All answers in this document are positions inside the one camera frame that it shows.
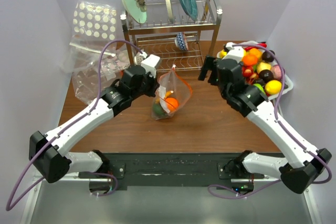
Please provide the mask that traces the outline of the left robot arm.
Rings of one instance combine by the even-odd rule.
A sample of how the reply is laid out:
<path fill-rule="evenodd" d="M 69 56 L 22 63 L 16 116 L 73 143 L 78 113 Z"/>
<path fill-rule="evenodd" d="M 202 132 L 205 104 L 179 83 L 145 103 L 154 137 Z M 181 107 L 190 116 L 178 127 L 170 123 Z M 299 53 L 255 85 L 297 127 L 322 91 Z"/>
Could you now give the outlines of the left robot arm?
<path fill-rule="evenodd" d="M 45 134 L 35 132 L 29 141 L 30 161 L 49 183 L 76 172 L 105 177 L 110 170 L 110 162 L 100 151 L 72 153 L 70 150 L 100 124 L 129 108 L 138 97 L 154 97 L 158 86 L 156 67 L 145 64 L 129 66 L 121 80 L 105 88 L 69 121 Z"/>

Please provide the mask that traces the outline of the orange zip top bag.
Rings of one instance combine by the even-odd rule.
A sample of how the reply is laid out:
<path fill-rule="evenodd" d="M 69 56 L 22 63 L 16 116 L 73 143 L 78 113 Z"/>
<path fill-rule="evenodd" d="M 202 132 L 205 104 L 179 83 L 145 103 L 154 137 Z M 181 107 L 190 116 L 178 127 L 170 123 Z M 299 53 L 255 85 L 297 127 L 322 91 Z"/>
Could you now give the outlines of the orange zip top bag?
<path fill-rule="evenodd" d="M 163 98 L 167 91 L 173 90 L 174 93 L 169 97 L 174 97 L 178 100 L 179 108 L 174 112 L 170 112 L 165 104 L 165 100 L 162 99 L 160 100 L 159 104 L 166 112 L 166 116 L 163 116 L 161 118 L 154 116 L 151 106 L 151 117 L 154 120 L 162 120 L 173 117 L 177 111 L 179 111 L 184 105 L 186 105 L 186 103 L 190 100 L 193 94 L 191 86 L 182 77 L 180 77 L 176 71 L 177 66 L 173 65 L 172 68 L 167 73 L 159 77 L 158 83 L 160 86 L 156 91 L 156 96 L 152 102 L 152 105 L 155 103 L 155 99 L 157 97 Z"/>

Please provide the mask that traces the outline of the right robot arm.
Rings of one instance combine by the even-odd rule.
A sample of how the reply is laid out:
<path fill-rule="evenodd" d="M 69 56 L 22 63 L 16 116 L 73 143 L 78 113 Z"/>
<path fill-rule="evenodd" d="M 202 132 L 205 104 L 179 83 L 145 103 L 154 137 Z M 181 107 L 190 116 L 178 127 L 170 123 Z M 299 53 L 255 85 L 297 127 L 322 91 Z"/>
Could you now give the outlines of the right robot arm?
<path fill-rule="evenodd" d="M 217 86 L 227 104 L 258 126 L 280 149 L 283 157 L 244 151 L 222 166 L 222 170 L 239 178 L 262 174 L 277 178 L 296 194 L 302 194 L 327 169 L 332 154 L 305 140 L 276 111 L 268 97 L 256 86 L 247 84 L 242 63 L 234 59 L 206 56 L 198 79 Z"/>

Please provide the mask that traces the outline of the dark green avocado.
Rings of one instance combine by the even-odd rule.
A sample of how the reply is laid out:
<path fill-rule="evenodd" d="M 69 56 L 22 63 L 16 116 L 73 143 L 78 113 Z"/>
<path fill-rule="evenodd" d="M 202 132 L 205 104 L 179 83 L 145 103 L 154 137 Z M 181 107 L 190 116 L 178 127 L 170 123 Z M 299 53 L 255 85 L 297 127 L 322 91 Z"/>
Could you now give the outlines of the dark green avocado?
<path fill-rule="evenodd" d="M 154 116 L 156 116 L 158 118 L 166 116 L 166 112 L 163 110 L 163 108 L 161 107 L 161 105 L 159 103 L 154 103 L 152 105 L 152 112 L 153 112 Z"/>

